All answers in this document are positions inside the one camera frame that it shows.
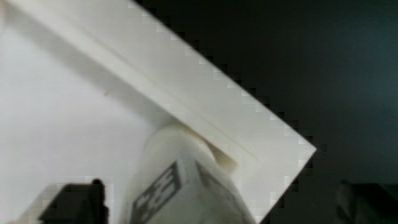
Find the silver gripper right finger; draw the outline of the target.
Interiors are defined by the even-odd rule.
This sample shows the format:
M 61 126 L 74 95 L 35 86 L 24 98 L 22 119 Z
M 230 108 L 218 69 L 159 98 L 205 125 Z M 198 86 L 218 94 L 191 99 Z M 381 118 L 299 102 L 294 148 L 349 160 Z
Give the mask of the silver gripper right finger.
M 398 184 L 340 182 L 335 224 L 398 224 Z

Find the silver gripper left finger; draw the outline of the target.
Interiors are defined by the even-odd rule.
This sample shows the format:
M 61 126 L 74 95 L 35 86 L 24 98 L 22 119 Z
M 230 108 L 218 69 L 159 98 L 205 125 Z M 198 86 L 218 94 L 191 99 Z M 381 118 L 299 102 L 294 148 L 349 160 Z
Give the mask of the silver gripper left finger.
M 40 224 L 108 224 L 104 184 L 67 184 L 38 216 Z

